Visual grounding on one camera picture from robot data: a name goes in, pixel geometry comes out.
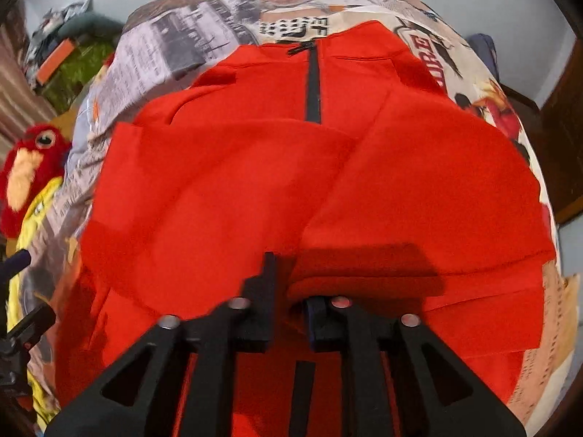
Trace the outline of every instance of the silver screw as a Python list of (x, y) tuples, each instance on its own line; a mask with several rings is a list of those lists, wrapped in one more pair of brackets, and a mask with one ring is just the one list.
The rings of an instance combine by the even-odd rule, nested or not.
[(228, 306), (236, 311), (242, 311), (243, 309), (248, 309), (251, 306), (251, 301), (246, 297), (233, 297), (229, 302)]
[(405, 327), (417, 327), (418, 325), (421, 325), (421, 319), (415, 314), (405, 314), (401, 317), (401, 323)]
[(336, 309), (346, 309), (352, 305), (352, 301), (344, 296), (334, 297), (330, 302)]
[(164, 315), (159, 318), (158, 326), (172, 330), (180, 325), (180, 319), (176, 315)]

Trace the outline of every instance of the bed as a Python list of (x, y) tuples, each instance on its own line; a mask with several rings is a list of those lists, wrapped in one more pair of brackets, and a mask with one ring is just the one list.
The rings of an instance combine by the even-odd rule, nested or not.
[[(91, 214), (92, 192), (116, 123), (132, 121), (147, 101), (188, 87), (239, 45), (325, 37), (369, 20), (397, 34), (463, 109), (503, 131), (503, 120), (517, 124), (515, 132), (505, 134), (540, 183), (541, 215), (558, 251), (540, 166), (517, 115), (464, 38), (420, 0), (156, 0), (129, 17), (113, 62), (96, 78), (79, 111), (62, 188), (28, 247), (33, 262), (20, 278), (21, 311), (27, 314), (44, 300), (58, 315), (66, 303), (79, 267), (79, 239)], [(523, 370), (507, 403), (528, 435), (551, 414), (575, 346), (578, 282), (561, 277), (558, 260), (547, 263), (543, 281), (540, 348), (524, 354)], [(58, 409), (57, 336), (58, 322), (31, 351), (29, 365), (43, 388), (44, 405), (53, 410)]]

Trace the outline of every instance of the striped curtain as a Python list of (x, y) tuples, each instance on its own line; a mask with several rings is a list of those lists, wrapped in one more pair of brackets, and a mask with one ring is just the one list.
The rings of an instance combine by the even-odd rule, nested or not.
[(11, 9), (0, 27), (0, 164), (23, 133), (50, 121), (55, 110), (30, 89), (20, 68), (28, 46), (21, 4)]

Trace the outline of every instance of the zipper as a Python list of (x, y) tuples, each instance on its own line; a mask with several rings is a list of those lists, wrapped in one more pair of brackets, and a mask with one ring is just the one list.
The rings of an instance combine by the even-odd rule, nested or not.
[(305, 91), (305, 121), (322, 124), (320, 109), (320, 66), (318, 65), (318, 46), (315, 40), (302, 41), (287, 51), (293, 56), (302, 51), (310, 51), (308, 57), (308, 78)]

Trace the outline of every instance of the red plush toy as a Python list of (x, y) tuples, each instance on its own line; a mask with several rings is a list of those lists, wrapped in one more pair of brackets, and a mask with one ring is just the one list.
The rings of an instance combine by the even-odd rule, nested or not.
[(0, 172), (0, 231), (16, 238), (28, 206), (48, 182), (62, 176), (71, 143), (51, 125), (28, 129), (8, 153)]

